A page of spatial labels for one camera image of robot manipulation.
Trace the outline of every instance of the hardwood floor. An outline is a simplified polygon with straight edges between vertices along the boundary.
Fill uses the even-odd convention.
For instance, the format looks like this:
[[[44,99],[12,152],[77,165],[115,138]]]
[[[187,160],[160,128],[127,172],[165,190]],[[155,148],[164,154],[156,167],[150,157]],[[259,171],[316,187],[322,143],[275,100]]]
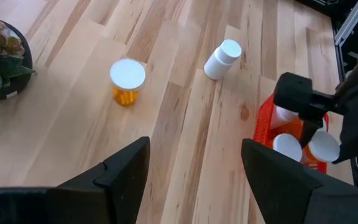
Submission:
[[[293,0],[0,0],[28,38],[27,89],[0,101],[0,186],[54,186],[141,136],[151,137],[138,223],[263,223],[240,160],[258,107],[283,72],[338,84],[328,17]],[[220,81],[202,68],[224,39],[244,54]],[[112,100],[109,68],[146,67],[131,108]],[[330,114],[339,136],[342,118]],[[352,182],[348,162],[330,175]]]

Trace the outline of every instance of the red crate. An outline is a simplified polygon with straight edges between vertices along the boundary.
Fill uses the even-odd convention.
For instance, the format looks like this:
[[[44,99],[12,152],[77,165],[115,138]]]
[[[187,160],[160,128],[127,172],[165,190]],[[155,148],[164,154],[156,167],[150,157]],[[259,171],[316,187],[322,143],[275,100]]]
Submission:
[[[302,132],[303,122],[300,119],[288,124],[284,124],[275,129],[270,129],[270,122],[273,115],[273,95],[271,95],[259,108],[258,119],[256,123],[256,129],[254,133],[254,140],[269,147],[273,148],[274,138],[283,133],[292,134],[297,139],[300,138]],[[324,119],[327,124],[328,130],[328,115],[324,115]],[[303,162],[304,165],[319,170],[322,173],[327,173],[327,163],[314,161],[314,162]]]

